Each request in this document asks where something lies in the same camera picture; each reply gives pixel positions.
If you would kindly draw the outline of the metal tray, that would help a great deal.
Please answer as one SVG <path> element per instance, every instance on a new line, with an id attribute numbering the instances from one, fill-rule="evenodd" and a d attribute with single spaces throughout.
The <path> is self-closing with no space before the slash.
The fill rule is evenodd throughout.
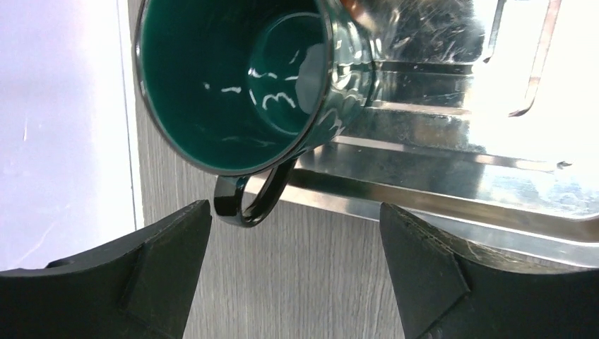
<path id="1" fill-rule="evenodd" d="M 598 2 L 346 1 L 365 112 L 303 155 L 283 200 L 392 203 L 471 244 L 598 265 Z"/>

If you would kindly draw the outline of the dark green mug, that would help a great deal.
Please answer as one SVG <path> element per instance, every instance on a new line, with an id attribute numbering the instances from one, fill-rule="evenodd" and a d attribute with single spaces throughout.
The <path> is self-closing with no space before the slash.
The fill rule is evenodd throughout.
<path id="1" fill-rule="evenodd" d="M 341 1 L 144 1 L 134 54 L 154 124 L 217 176 L 214 209 L 240 227 L 270 214 L 298 157 L 374 87 L 368 36 Z"/>

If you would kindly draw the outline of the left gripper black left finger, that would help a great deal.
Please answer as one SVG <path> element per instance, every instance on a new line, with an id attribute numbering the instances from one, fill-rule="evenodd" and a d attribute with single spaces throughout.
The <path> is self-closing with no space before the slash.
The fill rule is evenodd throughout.
<path id="1" fill-rule="evenodd" d="M 210 237 L 195 201 L 40 269 L 1 273 L 2 338 L 181 338 Z"/>

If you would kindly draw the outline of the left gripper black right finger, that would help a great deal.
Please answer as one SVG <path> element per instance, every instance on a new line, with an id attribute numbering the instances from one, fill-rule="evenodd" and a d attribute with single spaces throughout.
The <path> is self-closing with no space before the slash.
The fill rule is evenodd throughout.
<path id="1" fill-rule="evenodd" d="M 383 203 L 379 230 L 407 338 L 597 338 L 598 271 L 526 261 Z"/>

